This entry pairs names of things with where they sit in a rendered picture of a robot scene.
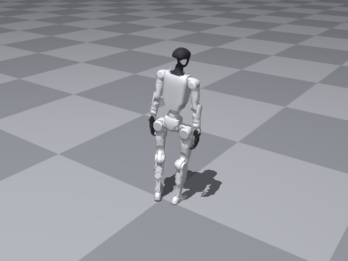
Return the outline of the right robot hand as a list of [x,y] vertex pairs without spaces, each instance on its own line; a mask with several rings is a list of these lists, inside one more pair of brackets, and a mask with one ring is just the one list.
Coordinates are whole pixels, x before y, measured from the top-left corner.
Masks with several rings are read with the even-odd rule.
[[194,149],[197,146],[199,142],[199,136],[201,135],[201,133],[198,134],[198,130],[195,129],[193,135],[195,136],[195,139],[194,139],[194,144],[192,145],[193,147],[189,148],[190,150]]

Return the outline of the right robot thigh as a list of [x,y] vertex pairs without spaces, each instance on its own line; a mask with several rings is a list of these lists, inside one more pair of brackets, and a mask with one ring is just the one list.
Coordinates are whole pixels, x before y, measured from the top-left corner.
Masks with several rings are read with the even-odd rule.
[[189,148],[193,145],[194,133],[193,127],[191,125],[186,125],[181,123],[179,125],[179,136],[181,137],[181,156],[180,159],[177,159],[175,162],[175,168],[178,171],[181,171],[181,165],[183,162],[189,161],[191,151]]

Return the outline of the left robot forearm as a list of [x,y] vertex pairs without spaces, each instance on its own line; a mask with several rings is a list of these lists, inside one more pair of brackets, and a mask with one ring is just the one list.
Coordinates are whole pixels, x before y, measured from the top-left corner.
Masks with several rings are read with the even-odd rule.
[[152,97],[149,119],[150,119],[150,116],[154,116],[154,119],[156,119],[156,114],[158,112],[158,107],[160,104],[158,100],[154,100],[154,96],[155,96],[155,92],[153,93],[153,97]]

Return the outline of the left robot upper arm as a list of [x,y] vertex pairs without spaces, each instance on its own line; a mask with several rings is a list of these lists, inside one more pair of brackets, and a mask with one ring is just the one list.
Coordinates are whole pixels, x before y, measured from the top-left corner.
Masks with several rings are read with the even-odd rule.
[[155,96],[154,100],[162,100],[163,98],[163,79],[164,79],[164,73],[166,72],[166,69],[159,70],[156,74],[157,80],[156,80],[156,91],[155,91]]

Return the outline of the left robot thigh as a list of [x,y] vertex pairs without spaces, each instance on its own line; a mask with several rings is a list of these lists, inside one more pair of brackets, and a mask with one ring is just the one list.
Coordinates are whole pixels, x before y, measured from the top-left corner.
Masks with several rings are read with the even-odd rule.
[[156,136],[156,154],[157,154],[157,164],[161,165],[165,163],[165,138],[167,136],[167,129],[163,127],[164,117],[157,118],[153,123],[153,128],[155,129],[154,134]]

